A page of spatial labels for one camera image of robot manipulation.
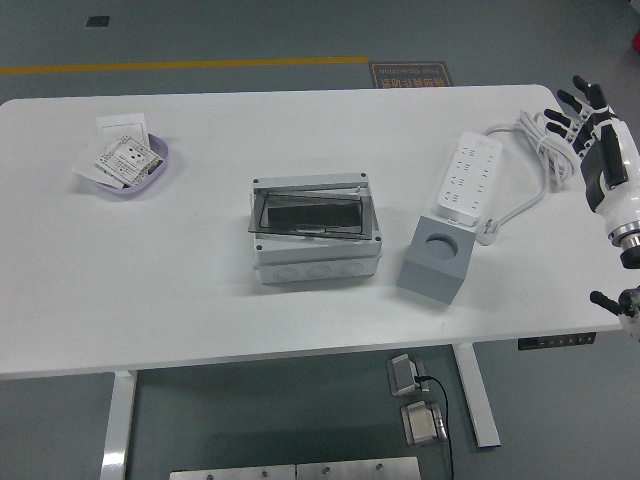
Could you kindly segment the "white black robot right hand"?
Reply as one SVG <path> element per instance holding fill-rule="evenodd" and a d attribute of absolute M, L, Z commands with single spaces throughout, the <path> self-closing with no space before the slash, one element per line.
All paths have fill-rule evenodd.
<path fill-rule="evenodd" d="M 562 138 L 580 162 L 590 210 L 605 221 L 614 245 L 639 230 L 639 150 L 628 125 L 614 112 L 600 85 L 576 75 L 584 96 L 560 90 L 557 96 L 577 114 L 544 111 L 546 130 Z"/>

